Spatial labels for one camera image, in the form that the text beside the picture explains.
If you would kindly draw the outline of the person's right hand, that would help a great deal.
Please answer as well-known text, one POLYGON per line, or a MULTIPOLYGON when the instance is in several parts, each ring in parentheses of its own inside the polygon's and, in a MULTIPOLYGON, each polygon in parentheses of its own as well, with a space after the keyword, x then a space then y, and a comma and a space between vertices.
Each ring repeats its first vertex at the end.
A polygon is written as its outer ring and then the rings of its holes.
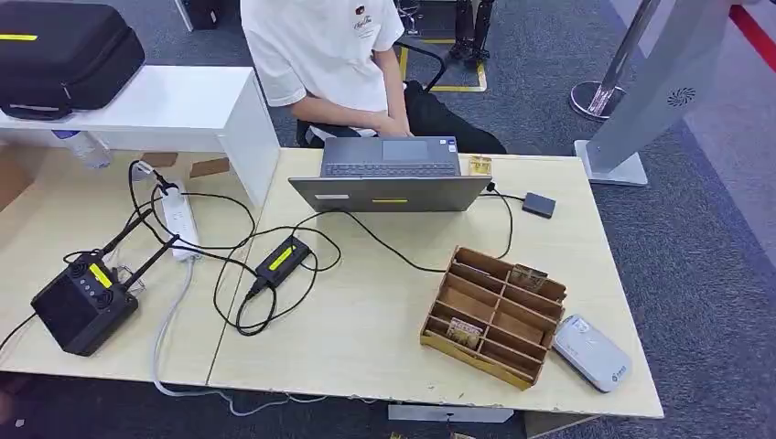
POLYGON ((407 123, 394 119, 388 114, 378 113, 372 122, 372 129, 382 137, 412 137, 407 123))

